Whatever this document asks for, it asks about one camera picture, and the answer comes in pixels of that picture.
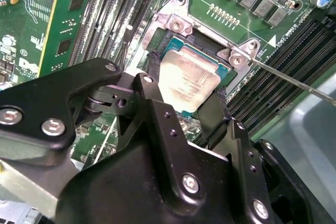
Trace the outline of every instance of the green circuit board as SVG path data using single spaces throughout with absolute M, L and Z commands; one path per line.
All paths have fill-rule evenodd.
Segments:
M 0 0 L 0 57 L 19 84 L 68 66 L 87 0 Z
M 156 50 L 162 43 L 162 40 L 166 36 L 166 30 L 157 29 L 147 49 L 143 50 L 141 48 L 141 43 L 147 39 L 146 31 L 150 26 L 154 14 L 159 12 L 168 1 L 169 0 L 153 0 L 151 2 L 145 18 L 137 31 L 136 39 L 129 48 L 127 58 L 128 66 L 144 69 L 148 52 Z M 239 3 L 240 1 L 241 0 L 190 0 L 188 14 L 237 45 L 247 39 L 258 39 L 261 45 L 258 58 L 263 62 L 266 62 L 277 48 L 290 37 L 291 33 L 300 26 L 300 23 L 307 18 L 314 8 L 314 6 L 309 3 L 309 0 L 291 0 L 294 4 L 290 2 L 279 4 L 277 0 L 271 0 L 273 9 L 278 7 L 286 10 L 284 19 L 279 25 L 274 26 L 268 23 L 270 15 L 265 16 L 265 18 L 260 18 L 260 16 L 255 14 L 253 8 L 245 8 Z M 111 52 L 109 58 L 115 60 L 116 55 L 114 51 Z M 251 76 L 257 69 L 258 68 L 251 68 L 250 72 L 246 74 L 246 77 Z M 239 91 L 243 81 L 246 82 L 246 79 L 243 79 L 229 94 L 230 99 Z M 113 120 L 110 120 L 106 122 L 106 124 L 111 125 L 112 122 Z M 200 135 L 200 127 L 197 124 L 192 124 L 192 127 L 186 130 L 185 133 L 189 141 L 197 141 Z M 86 135 L 83 141 L 98 144 L 96 139 L 98 139 L 97 136 L 99 134 L 101 135 L 101 133 L 95 132 L 95 129 L 90 129 L 90 135 Z M 88 149 L 84 148 L 83 151 L 76 151 L 77 153 L 81 152 L 81 155 L 86 155 L 88 151 L 92 151 L 93 149 L 94 147 L 90 146 Z

